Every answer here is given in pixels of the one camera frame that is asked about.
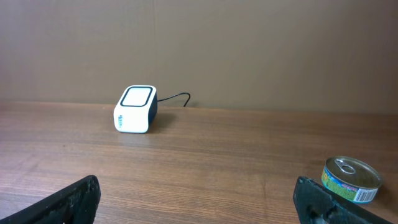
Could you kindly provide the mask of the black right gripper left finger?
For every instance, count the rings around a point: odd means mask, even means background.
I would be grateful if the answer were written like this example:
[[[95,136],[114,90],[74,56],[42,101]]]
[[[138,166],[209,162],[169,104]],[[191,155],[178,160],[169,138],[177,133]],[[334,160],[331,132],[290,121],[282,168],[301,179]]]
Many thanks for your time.
[[[1,224],[93,224],[101,198],[95,175],[88,175],[43,200],[1,219]]]

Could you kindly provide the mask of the metal tin can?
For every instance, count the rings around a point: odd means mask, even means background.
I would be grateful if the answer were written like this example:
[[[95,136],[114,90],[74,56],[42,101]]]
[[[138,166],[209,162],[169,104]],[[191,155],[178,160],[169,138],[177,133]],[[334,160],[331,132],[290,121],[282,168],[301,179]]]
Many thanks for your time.
[[[382,183],[373,167],[352,157],[328,158],[322,172],[322,184],[353,203],[372,202]]]

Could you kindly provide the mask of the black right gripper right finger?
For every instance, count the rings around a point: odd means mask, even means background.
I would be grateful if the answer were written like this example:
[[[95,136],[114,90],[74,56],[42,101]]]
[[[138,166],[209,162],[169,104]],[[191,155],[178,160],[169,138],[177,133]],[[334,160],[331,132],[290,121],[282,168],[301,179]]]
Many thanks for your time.
[[[301,224],[392,224],[304,176],[296,181],[293,201]]]

